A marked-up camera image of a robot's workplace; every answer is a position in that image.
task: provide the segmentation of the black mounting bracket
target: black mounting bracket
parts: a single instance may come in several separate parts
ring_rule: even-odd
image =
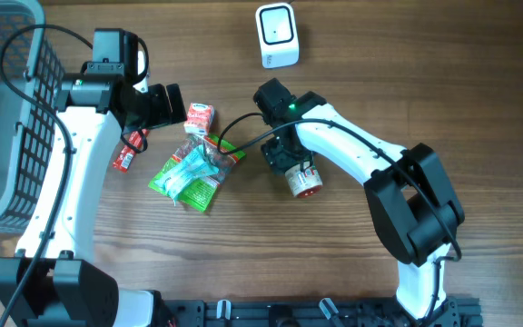
[[[68,106],[93,106],[100,114],[110,111],[124,134],[186,121],[178,84],[151,85],[146,93],[134,89],[141,78],[137,60],[135,34],[96,29],[93,61],[78,74],[64,75],[54,91],[54,109],[61,113]]]
[[[31,258],[0,258],[0,301],[7,306]],[[11,311],[17,326],[112,326],[118,310],[114,278],[84,260],[36,264]]]
[[[425,144],[402,154],[397,164],[419,183],[455,237],[465,214],[439,157]],[[364,190],[375,232],[382,244],[400,262],[421,266],[449,240],[420,194],[405,199],[402,190],[406,186],[400,174],[390,166],[382,172],[375,171],[364,184]]]
[[[300,120],[316,105],[326,104],[326,100],[314,92],[297,98],[276,78],[260,86],[253,101],[263,113],[264,122],[272,128]],[[310,161],[312,156],[301,145],[295,126],[276,131],[274,137],[261,146],[261,153],[276,174],[284,174],[294,165]]]
[[[227,313],[218,314],[219,302],[165,301],[175,315],[177,327],[414,327],[421,321],[409,317],[395,298],[356,302],[332,302],[335,317],[328,318],[319,302],[230,302]],[[204,305],[203,312],[196,308]],[[481,327],[478,299],[448,297],[435,311],[430,326]]]

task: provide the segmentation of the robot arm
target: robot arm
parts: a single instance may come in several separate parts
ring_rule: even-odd
[[[266,161],[275,173],[285,173],[297,162],[309,160],[311,153],[324,155],[364,185],[375,231],[383,245],[399,261],[400,284],[397,300],[415,319],[426,316],[439,284],[438,308],[445,300],[444,266],[435,278],[435,262],[449,251],[449,239],[438,219],[455,235],[463,223],[464,213],[447,174],[437,155],[424,144],[411,150],[389,144],[340,116],[321,96],[309,92],[300,98],[276,79],[264,84],[253,97],[267,124],[276,130],[275,137],[261,147]],[[295,124],[300,119],[320,119],[322,123]],[[390,162],[381,158],[363,141],[328,125],[334,122],[374,144],[425,192],[405,199],[402,190],[408,186]],[[440,217],[435,217],[422,196],[428,196]]]
[[[148,86],[148,54],[138,51],[138,43],[143,44],[124,30],[97,29],[86,74],[66,74],[54,92],[57,117],[71,138],[72,160],[50,240],[36,260],[66,156],[56,126],[32,219],[15,257],[0,258],[0,301],[5,306],[18,282],[25,277],[28,281],[11,311],[17,325],[170,325],[171,314],[158,292],[119,289],[114,278],[90,263],[106,167],[122,134],[186,120],[178,85]],[[25,276],[25,267],[32,263],[34,272]]]

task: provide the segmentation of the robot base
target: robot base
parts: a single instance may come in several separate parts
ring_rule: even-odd
[[[409,327],[420,326],[394,298],[336,302],[326,319],[318,302],[165,301],[177,327]],[[449,297],[428,326],[483,326],[479,299]]]

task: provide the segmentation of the wooden table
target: wooden table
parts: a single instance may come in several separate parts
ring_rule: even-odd
[[[95,27],[137,33],[149,46],[151,82],[178,83],[186,104],[214,105],[220,126],[257,111],[254,92],[275,76],[294,94],[323,95],[378,137],[430,145],[467,214],[458,231],[464,259],[447,264],[448,293],[479,297],[486,326],[523,326],[523,2],[300,0],[300,61],[277,70],[262,68],[260,4],[45,10],[49,23],[89,39]],[[76,41],[49,35],[69,70],[90,58]],[[251,119],[228,138],[267,129]],[[393,295],[396,260],[374,233],[362,188],[340,168],[318,158],[325,187],[293,199],[256,146],[202,214],[147,187],[184,137],[179,125],[154,131],[129,173],[108,168],[96,264],[121,286],[166,299]],[[16,241],[0,235],[0,255]]]

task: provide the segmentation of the black cable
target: black cable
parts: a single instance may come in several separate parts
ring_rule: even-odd
[[[84,62],[84,63],[82,64],[82,67],[80,67],[80,74],[84,74],[84,73],[86,72],[86,69],[88,69],[88,64],[89,64],[89,63],[90,63],[90,62]]]
[[[139,149],[137,148],[136,146],[134,146],[133,144],[131,144],[130,142],[128,142],[128,140],[126,139],[126,137],[124,137],[124,134],[120,134],[120,140],[123,141],[123,143],[128,146],[129,148],[131,148],[136,154],[141,154],[143,152],[146,151],[146,149],[149,148],[149,143],[148,141],[146,141],[146,135],[144,135],[144,132],[142,129],[136,131],[140,136],[141,136],[141,140],[143,141],[143,149]]]
[[[52,211],[50,212],[50,216],[47,220],[47,223],[45,224],[44,229],[44,235],[42,236],[42,241],[40,241],[39,245],[37,246],[37,250],[35,250],[34,257],[32,258],[32,261],[27,266],[27,269],[24,272],[24,276],[22,277],[21,281],[17,284],[17,288],[15,288],[15,291],[11,298],[9,299],[9,303],[5,307],[5,310],[0,318],[0,327],[5,326],[5,323],[7,322],[7,319],[9,318],[9,315],[11,311],[13,310],[15,303],[17,302],[17,299],[23,292],[25,285],[27,284],[30,276],[35,270],[35,265],[42,257],[42,253],[44,252],[45,246],[47,245],[48,241],[50,240],[50,234],[52,232],[52,229],[54,228],[55,218],[58,214],[58,210],[60,209],[60,203],[62,202],[62,198],[64,196],[65,187],[67,185],[68,180],[68,174],[70,172],[70,164],[72,161],[72,139],[70,137],[70,133],[68,132],[67,127],[65,124],[55,115],[54,109],[52,107],[49,107],[44,104],[38,103],[36,100],[31,98],[29,95],[25,94],[21,90],[19,90],[17,87],[15,87],[7,78],[4,72],[4,59],[5,59],[5,50],[7,50],[7,47],[21,34],[32,31],[38,28],[48,28],[48,29],[54,29],[57,31],[64,32],[66,34],[69,34],[78,40],[82,41],[85,45],[87,45],[89,48],[92,49],[92,44],[88,42],[86,39],[84,39],[79,34],[70,31],[67,28],[58,26],[58,25],[49,25],[49,24],[38,24],[38,25],[29,25],[27,27],[21,28],[14,33],[12,33],[7,40],[5,40],[1,51],[0,51],[0,77],[1,80],[9,87],[15,94],[19,95],[21,98],[26,100],[28,103],[34,105],[36,108],[41,109],[44,113],[47,113],[50,118],[56,123],[60,129],[60,132],[62,133],[62,136],[64,137],[65,141],[65,157],[64,157],[64,168],[62,170],[62,177],[60,179],[60,184],[58,186],[58,192],[54,199],[54,204],[52,205]]]
[[[245,115],[237,118],[233,122],[231,122],[229,125],[227,125],[227,127],[225,127],[225,129],[222,131],[222,133],[219,136],[219,143],[217,143],[217,151],[220,154],[224,154],[224,155],[235,154],[236,152],[242,151],[243,149],[258,143],[259,141],[263,140],[264,138],[266,138],[267,136],[269,136],[271,134],[274,134],[275,132],[281,130],[282,128],[286,128],[286,127],[289,127],[289,126],[292,126],[292,125],[295,125],[295,124],[305,124],[305,123],[326,124],[326,125],[329,125],[331,127],[336,127],[338,129],[342,130],[343,132],[346,132],[350,136],[356,138],[357,140],[361,141],[369,149],[371,149],[372,152],[374,152],[376,155],[380,156],[385,161],[387,161],[390,164],[390,166],[392,166],[393,169],[396,170],[401,175],[401,177],[405,180],[405,182],[407,182],[407,184],[412,186],[417,191],[417,193],[419,193],[420,197],[427,204],[427,206],[430,208],[431,212],[433,213],[433,215],[437,219],[439,225],[441,226],[441,229],[447,235],[447,238],[448,238],[449,242],[451,243],[451,245],[453,245],[453,249],[455,250],[455,253],[456,253],[455,257],[452,257],[452,256],[441,256],[441,257],[437,258],[435,260],[435,262],[433,262],[433,264],[435,264],[435,285],[434,285],[433,294],[431,296],[431,304],[429,306],[428,313],[427,313],[427,315],[425,316],[425,318],[422,321],[423,324],[429,323],[430,318],[431,318],[431,316],[432,316],[432,314],[434,312],[434,309],[435,309],[435,304],[437,303],[437,299],[438,299],[438,296],[439,296],[439,277],[440,277],[440,270],[441,270],[441,262],[442,261],[452,261],[452,262],[456,263],[459,260],[461,260],[462,254],[461,254],[461,248],[459,247],[459,244],[458,244],[457,240],[455,239],[455,237],[453,236],[453,234],[451,233],[451,231],[449,230],[449,228],[445,224],[445,222],[443,222],[443,219],[441,219],[441,214],[435,208],[435,205],[433,205],[433,203],[431,202],[429,197],[423,192],[423,190],[421,190],[421,188],[419,187],[419,184],[417,182],[415,182],[412,179],[412,177],[407,172],[405,172],[402,168],[400,168],[400,166],[397,164],[397,162],[392,160],[392,158],[390,158],[387,154],[385,154],[384,151],[382,151],[380,148],[376,147],[371,142],[367,141],[360,134],[352,131],[350,128],[348,128],[348,127],[346,127],[344,125],[341,125],[341,124],[338,124],[338,123],[335,123],[333,121],[329,121],[329,120],[326,120],[326,119],[308,118],[308,119],[300,119],[300,120],[297,120],[297,121],[288,122],[288,123],[282,124],[282,125],[280,125],[278,127],[275,127],[275,128],[271,129],[268,132],[265,132],[265,133],[261,134],[260,136],[254,138],[253,140],[250,140],[249,142],[247,142],[244,145],[238,146],[237,148],[235,148],[235,149],[233,149],[231,151],[223,152],[221,150],[220,144],[221,144],[221,141],[222,141],[223,137],[225,136],[225,134],[234,125],[239,123],[241,120],[243,120],[243,119],[245,119],[247,117],[250,117],[250,116],[254,116],[254,115],[263,116],[263,114],[261,114],[261,113],[245,114]]]
[[[305,163],[306,162],[303,160],[300,161],[300,171],[301,172],[305,172],[306,169],[311,168],[314,165],[314,152],[313,151],[310,151],[310,162],[308,164],[308,167],[304,167]]]

